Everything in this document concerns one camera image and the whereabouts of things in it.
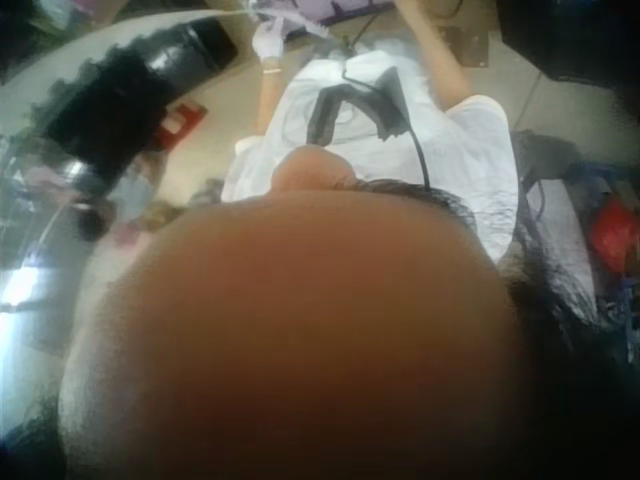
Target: white t-shirt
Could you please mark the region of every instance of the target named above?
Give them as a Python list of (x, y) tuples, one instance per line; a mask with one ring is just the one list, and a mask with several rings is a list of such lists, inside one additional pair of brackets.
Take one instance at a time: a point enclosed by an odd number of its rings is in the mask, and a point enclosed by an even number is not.
[[(313, 60), (289, 84), (264, 137), (236, 146), (237, 158), (222, 200), (264, 195), (276, 167), (307, 143), (309, 120), (322, 89), (346, 82), (344, 59)], [(382, 49), (350, 58), (348, 76), (372, 85), (395, 67), (411, 126), (422, 146), (433, 188), (459, 197), (475, 215), (477, 233), (498, 262), (511, 243), (518, 207), (518, 178), (504, 110), (484, 96), (471, 97), (447, 112), (435, 105), (428, 78), (410, 58)], [(355, 87), (365, 91), (364, 87)], [(376, 124), (343, 103), (327, 150), (347, 160), (361, 180), (392, 179), (423, 184), (415, 144), (409, 133), (379, 138)]]

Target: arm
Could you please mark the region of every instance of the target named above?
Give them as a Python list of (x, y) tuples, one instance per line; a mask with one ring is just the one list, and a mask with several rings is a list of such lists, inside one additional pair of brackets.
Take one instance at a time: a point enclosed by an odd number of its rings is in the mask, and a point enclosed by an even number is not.
[(395, 0), (395, 3), (422, 49), (440, 108), (447, 111), (471, 97), (469, 81), (429, 20), (421, 0)]
[(256, 119), (256, 135), (267, 133), (273, 114), (284, 93), (282, 75), (282, 57), (284, 38), (282, 34), (284, 20), (279, 18), (258, 27), (253, 37), (253, 49), (262, 63), (262, 90)]
[(262, 89), (256, 120), (256, 135), (267, 133), (273, 114), (284, 93), (284, 78), (280, 59), (270, 58), (263, 62)]

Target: red object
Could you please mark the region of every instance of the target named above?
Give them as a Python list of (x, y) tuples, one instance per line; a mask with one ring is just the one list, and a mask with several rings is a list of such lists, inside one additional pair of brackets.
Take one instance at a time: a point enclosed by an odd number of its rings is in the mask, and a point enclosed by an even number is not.
[(193, 102), (178, 105), (169, 112), (156, 136), (168, 152), (189, 135), (207, 115), (207, 109)]
[(591, 226), (590, 240), (600, 259), (614, 273), (624, 274), (628, 253), (640, 236), (640, 222), (620, 200), (612, 198)]

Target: white glove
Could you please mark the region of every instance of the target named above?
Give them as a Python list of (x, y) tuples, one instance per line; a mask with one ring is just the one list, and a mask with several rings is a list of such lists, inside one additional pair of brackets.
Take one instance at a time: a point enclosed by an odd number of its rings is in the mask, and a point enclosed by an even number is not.
[(284, 55), (284, 35), (282, 27), (283, 18), (276, 18), (269, 22), (261, 23), (253, 36), (253, 49), (260, 61), (267, 58), (282, 58)]

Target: floor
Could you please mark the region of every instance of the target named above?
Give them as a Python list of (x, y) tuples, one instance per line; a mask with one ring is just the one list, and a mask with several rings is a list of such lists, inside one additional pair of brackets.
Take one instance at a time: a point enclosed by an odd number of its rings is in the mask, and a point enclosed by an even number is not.
[[(431, 0), (436, 11), (450, 11), (456, 0)], [(209, 0), (214, 8), (231, 9), (236, 0)], [(335, 36), (355, 35), (367, 18), (332, 27)], [(189, 200), (206, 178), (224, 178), (233, 160), (236, 141), (252, 134), (258, 105), (260, 68), (251, 50), (254, 26), (248, 17), (222, 20), (239, 49), (239, 56), (223, 75), (190, 95), (209, 109), (205, 121), (173, 152), (159, 196), (175, 204)], [(484, 29), (490, 33), (487, 68), (468, 69), (478, 93), (498, 100), (512, 128), (533, 130), (574, 142), (594, 161), (629, 164), (640, 159), (640, 127), (618, 104), (613, 92), (574, 83), (539, 78), (539, 71), (501, 41), (495, 0), (466, 1), (449, 25)], [(372, 32), (404, 29), (397, 12), (384, 13)], [(292, 77), (308, 57), (311, 37), (287, 46), (285, 71)], [(529, 106), (523, 110), (527, 99)]]

